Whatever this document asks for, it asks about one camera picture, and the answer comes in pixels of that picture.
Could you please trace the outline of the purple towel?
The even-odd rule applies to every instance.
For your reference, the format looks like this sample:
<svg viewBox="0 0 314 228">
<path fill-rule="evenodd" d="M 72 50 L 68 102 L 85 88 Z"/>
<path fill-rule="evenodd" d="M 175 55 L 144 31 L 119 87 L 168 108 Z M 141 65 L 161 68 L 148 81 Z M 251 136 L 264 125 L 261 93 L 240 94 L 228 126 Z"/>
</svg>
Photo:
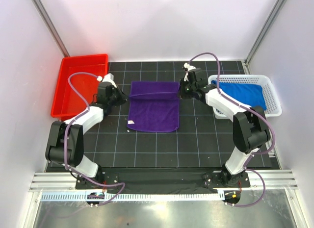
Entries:
<svg viewBox="0 0 314 228">
<path fill-rule="evenodd" d="M 179 128 L 178 82 L 133 81 L 127 127 L 141 132 L 173 132 Z"/>
</svg>

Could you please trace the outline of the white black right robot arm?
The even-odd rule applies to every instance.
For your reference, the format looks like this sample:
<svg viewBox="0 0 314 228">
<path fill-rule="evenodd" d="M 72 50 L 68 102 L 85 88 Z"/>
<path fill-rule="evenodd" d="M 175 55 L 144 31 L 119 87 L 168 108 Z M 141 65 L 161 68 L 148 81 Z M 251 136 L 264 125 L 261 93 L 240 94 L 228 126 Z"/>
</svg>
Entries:
<svg viewBox="0 0 314 228">
<path fill-rule="evenodd" d="M 220 181 L 226 187 L 238 183 L 247 164 L 262 145 L 270 140 L 269 126 L 264 110 L 260 106 L 250 107 L 226 94 L 219 82 L 209 83 L 205 72 L 194 66 L 184 68 L 178 96 L 182 99 L 195 98 L 216 108 L 233 123 L 233 149 L 231 156 L 222 166 Z"/>
</svg>

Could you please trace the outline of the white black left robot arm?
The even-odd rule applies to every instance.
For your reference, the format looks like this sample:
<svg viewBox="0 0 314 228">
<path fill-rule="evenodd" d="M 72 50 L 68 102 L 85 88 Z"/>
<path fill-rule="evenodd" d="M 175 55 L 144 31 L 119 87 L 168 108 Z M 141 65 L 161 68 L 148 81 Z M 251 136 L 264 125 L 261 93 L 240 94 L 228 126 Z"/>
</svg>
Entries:
<svg viewBox="0 0 314 228">
<path fill-rule="evenodd" d="M 93 189 L 102 187 L 102 167 L 84 154 L 84 134 L 102 122 L 114 106 L 123 105 L 127 99 L 127 95 L 114 81 L 101 82 L 95 102 L 71 119 L 52 123 L 45 152 L 46 160 L 73 170 L 81 177 L 87 177 L 86 182 Z"/>
</svg>

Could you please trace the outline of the blue towel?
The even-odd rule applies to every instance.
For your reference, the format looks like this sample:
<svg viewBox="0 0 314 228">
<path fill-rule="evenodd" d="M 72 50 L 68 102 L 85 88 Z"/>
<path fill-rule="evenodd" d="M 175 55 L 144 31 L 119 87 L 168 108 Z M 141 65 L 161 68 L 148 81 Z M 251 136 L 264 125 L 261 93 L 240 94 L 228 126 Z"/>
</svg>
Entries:
<svg viewBox="0 0 314 228">
<path fill-rule="evenodd" d="M 213 107 L 223 107 L 222 110 L 234 109 L 239 104 L 243 106 L 256 107 L 260 106 L 266 111 L 266 104 L 262 94 L 262 87 L 256 84 L 241 84 L 241 83 L 223 83 L 219 82 L 219 88 L 226 96 L 231 99 L 231 102 L 220 96 L 216 91 L 211 95 L 208 93 L 207 102 L 213 104 Z"/>
</svg>

